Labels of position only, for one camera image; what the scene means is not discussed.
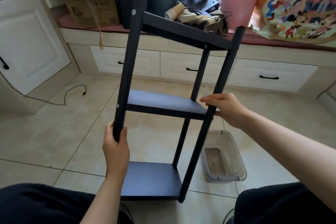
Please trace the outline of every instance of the black shelf board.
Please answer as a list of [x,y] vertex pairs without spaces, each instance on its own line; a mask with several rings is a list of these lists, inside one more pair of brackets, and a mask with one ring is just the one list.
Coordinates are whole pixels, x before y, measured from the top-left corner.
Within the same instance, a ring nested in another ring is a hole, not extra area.
[[178,200],[181,179],[171,163],[129,162],[121,200]]
[[207,111],[188,98],[142,90],[130,90],[126,110],[194,120],[204,120]]
[[204,45],[207,45],[210,50],[228,50],[232,45],[230,40],[218,35],[209,34],[147,12],[143,14],[142,23],[144,32],[196,48],[204,49]]

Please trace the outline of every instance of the stack of paper cups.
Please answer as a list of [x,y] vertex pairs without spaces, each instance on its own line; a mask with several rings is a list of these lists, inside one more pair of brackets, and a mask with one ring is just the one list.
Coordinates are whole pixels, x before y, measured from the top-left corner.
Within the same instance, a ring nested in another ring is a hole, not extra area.
[[174,21],[184,10],[185,6],[182,3],[179,3],[165,12],[165,18]]

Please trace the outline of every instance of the metal pole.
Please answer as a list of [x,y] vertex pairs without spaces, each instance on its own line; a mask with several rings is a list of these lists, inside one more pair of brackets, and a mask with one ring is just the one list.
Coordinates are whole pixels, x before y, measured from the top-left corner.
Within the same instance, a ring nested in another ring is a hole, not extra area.
[[[245,27],[239,26],[236,28],[236,31],[232,38],[232,48],[229,49],[227,52],[226,58],[224,60],[224,64],[222,66],[215,89],[213,91],[214,94],[222,93],[224,90],[224,86],[229,77],[229,73],[232,68],[233,62],[235,60],[235,57],[236,57],[236,54],[239,48],[239,44],[243,38],[244,32],[245,32]],[[186,198],[186,194],[187,194],[191,179],[193,177],[193,174],[194,174],[194,171],[197,165],[197,161],[200,157],[201,150],[203,148],[204,141],[208,134],[215,111],[216,111],[216,107],[209,105],[207,113],[206,113],[207,118],[203,121],[201,130],[199,131],[196,145],[194,147],[194,151],[192,152],[189,166],[187,168],[187,172],[185,174],[185,177],[182,183],[182,187],[180,190],[180,199],[179,199],[180,203],[183,203],[183,201]]]
[[[210,54],[210,49],[208,48],[207,45],[205,45],[203,53],[202,53],[201,61],[199,63],[194,87],[192,89],[192,93],[191,93],[191,97],[190,97],[190,99],[192,101],[196,101],[198,92],[200,90],[200,86],[201,86],[201,82],[202,82],[202,79],[203,79],[204,70],[205,70],[205,67],[206,67],[207,62],[208,62],[209,54]],[[173,160],[173,167],[175,167],[175,168],[177,168],[177,163],[179,162],[179,159],[180,159],[180,156],[181,156],[181,152],[182,152],[184,140],[185,140],[186,135],[187,135],[189,123],[190,123],[190,119],[184,119],[181,134],[180,134],[180,138],[179,138],[178,143],[177,143],[177,148],[176,148],[175,156],[174,156],[174,160]]]
[[126,104],[129,90],[131,88],[135,58],[137,56],[137,49],[142,28],[142,16],[146,10],[146,5],[147,0],[134,0],[113,125],[113,137],[117,142],[119,142],[120,132],[124,127]]

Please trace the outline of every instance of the hand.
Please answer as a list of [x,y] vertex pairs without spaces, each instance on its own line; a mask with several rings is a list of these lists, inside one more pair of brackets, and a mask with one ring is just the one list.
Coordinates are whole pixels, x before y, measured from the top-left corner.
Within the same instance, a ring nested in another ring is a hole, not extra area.
[[103,151],[107,166],[106,177],[114,176],[124,182],[129,163],[127,128],[124,127],[121,130],[119,143],[117,143],[112,135],[112,127],[113,121],[107,124],[105,128],[103,141]]
[[216,106],[219,111],[216,111],[215,115],[222,117],[235,128],[241,128],[242,118],[251,112],[232,93],[211,94],[201,98],[200,101],[206,105]]

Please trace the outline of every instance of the cartoon bag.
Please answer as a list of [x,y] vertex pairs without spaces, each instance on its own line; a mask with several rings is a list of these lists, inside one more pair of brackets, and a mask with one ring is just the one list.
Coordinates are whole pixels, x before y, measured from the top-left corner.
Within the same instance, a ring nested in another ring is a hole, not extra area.
[[258,0],[250,24],[268,39],[336,47],[336,0]]

